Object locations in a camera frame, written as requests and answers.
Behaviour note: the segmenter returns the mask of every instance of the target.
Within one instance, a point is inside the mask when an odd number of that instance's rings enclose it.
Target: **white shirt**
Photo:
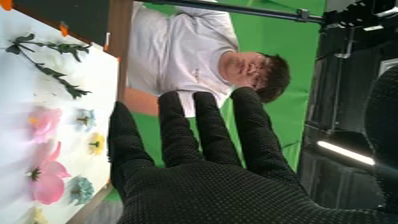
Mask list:
[[[192,93],[210,92],[220,107],[233,90],[219,74],[220,55],[238,51],[229,13],[176,7],[178,14],[169,17],[155,10],[137,8],[128,86],[156,96],[176,90],[185,116],[192,117]]]

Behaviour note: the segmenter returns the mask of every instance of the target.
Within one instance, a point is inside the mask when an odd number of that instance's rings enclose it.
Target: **man's hand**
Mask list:
[[[231,97],[247,169],[210,93],[194,94],[203,153],[178,93],[160,97],[165,168],[155,167],[128,109],[116,104],[108,146],[124,203],[119,223],[389,223],[396,219],[373,210],[332,210],[315,204],[281,154],[256,92],[242,88]]]

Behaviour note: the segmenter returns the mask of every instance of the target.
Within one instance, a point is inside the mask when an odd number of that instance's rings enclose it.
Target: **blue flower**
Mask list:
[[[76,205],[84,205],[92,198],[94,187],[85,177],[76,177],[76,185],[71,191],[71,200],[78,200]]]
[[[80,117],[76,118],[76,121],[85,126],[85,132],[89,132],[96,126],[94,110],[80,110]]]

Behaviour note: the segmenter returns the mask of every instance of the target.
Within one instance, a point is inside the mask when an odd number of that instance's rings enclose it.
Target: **pink flower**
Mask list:
[[[64,181],[62,178],[69,177],[64,165],[55,161],[60,153],[60,142],[57,144],[55,152],[46,156],[39,167],[30,172],[34,181],[34,199],[43,204],[52,204],[59,201],[64,195]]]
[[[46,142],[48,136],[53,134],[59,126],[62,111],[60,109],[43,110],[28,116],[28,123],[34,129],[34,141]]]

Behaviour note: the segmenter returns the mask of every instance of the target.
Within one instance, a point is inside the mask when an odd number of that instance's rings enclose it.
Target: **studio light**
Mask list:
[[[345,155],[346,157],[350,157],[362,163],[370,164],[371,166],[375,165],[375,160],[368,156],[362,156],[361,154],[343,149],[339,146],[332,145],[325,141],[318,141],[316,144],[322,148],[329,149],[331,151],[334,151],[336,153],[339,153],[341,155]]]

